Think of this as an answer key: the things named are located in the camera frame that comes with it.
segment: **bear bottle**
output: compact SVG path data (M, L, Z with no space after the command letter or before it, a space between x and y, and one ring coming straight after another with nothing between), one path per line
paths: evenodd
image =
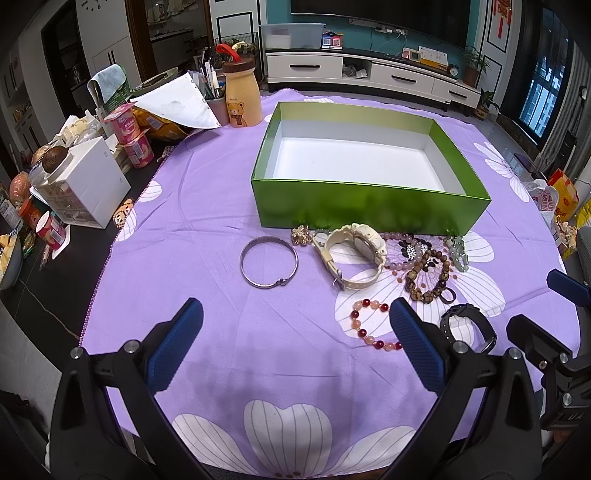
M230 125L242 128L261 123L261 94L254 76L254 59L227 61L222 68L226 76L226 104Z

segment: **snack bag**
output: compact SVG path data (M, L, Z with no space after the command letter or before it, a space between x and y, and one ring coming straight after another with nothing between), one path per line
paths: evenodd
M134 116L142 129L149 129L148 136L150 138L156 138L165 142L176 142L187 136L187 133L183 131L181 126L141 108L134 107Z
M591 200L588 200L577 214L577 228L583 225L591 226Z
M577 209L577 204L579 203L577 189L574 188L574 184L560 169L556 170L550 177L548 185L552 185L558 190L560 198L555 213L556 216L560 218L561 222L565 222Z

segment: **brown bottle cap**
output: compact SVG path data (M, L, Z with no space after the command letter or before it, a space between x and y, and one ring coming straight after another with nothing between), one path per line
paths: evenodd
M224 73L237 73L253 69L255 59L242 59L242 61L227 61L222 65Z

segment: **towel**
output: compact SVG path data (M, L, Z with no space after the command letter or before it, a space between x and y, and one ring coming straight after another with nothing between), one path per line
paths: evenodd
M92 95L96 106L101 106L100 99L96 98L96 93L92 88L92 81L98 83L100 87L99 93L103 97L103 102L106 103L117 91L117 89L125 83L125 73L119 65L115 64L105 68L104 70L101 70L90 79L87 85L88 91Z

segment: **drawer handle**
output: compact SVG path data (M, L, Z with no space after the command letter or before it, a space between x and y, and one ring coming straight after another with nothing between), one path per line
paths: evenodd
M406 79L404 77L396 77L396 75L392 75L394 80L400 80L401 82L408 82L408 83L417 83L416 80Z
M291 69L310 69L310 70L318 70L320 65L290 65Z
M456 92L453 92L451 90L449 91L449 93L451 93L452 95L455 95L455 96L457 96L459 98L463 98L464 100L467 100L468 99L468 97L466 95L462 95L461 93L456 93Z

